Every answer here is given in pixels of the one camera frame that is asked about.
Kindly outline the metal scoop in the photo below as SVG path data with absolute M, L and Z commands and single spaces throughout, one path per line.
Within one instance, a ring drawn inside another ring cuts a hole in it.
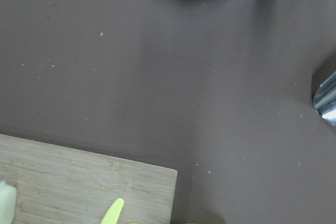
M 335 126 L 335 72 L 320 84 L 312 101 L 322 119 Z

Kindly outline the yellow plastic knife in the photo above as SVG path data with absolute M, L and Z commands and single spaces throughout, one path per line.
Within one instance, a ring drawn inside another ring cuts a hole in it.
M 124 200 L 122 198 L 117 198 L 109 209 L 104 214 L 101 224 L 117 224 L 118 219 L 120 217 L 122 208 L 124 205 Z

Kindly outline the wooden cutting board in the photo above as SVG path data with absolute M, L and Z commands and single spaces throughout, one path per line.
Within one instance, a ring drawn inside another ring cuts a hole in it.
M 169 223 L 177 171 L 1 136 L 1 179 L 17 189 L 14 223 L 100 223 L 117 198 L 119 223 Z

